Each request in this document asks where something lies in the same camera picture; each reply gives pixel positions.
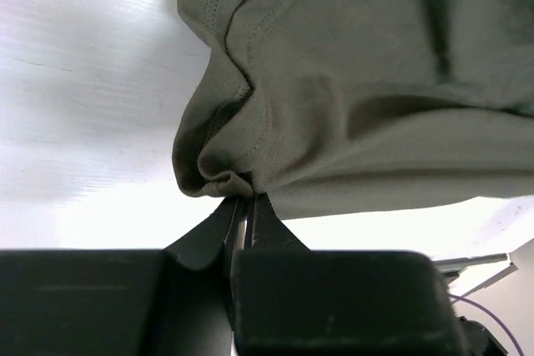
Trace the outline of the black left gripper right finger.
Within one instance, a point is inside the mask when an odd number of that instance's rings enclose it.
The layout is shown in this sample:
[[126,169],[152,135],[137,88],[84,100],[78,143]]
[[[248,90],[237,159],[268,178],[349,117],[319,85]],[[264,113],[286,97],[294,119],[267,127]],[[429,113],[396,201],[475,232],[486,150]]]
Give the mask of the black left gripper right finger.
[[232,268],[241,355],[463,352],[445,281],[427,256],[310,250],[264,195],[250,204]]

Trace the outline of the olive green shorts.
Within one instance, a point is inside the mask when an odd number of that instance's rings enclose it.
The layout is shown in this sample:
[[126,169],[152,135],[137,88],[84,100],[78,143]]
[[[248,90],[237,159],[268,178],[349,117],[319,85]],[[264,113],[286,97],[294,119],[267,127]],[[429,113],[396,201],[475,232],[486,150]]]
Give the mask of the olive green shorts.
[[210,48],[172,161],[282,218],[533,192],[533,0],[177,0]]

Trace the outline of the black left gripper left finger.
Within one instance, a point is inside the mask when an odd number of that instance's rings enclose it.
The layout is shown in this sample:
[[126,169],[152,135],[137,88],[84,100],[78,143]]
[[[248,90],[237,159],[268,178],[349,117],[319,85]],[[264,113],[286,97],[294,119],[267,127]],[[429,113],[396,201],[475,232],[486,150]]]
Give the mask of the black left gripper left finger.
[[4,355],[227,355],[224,200],[167,248],[1,253]]

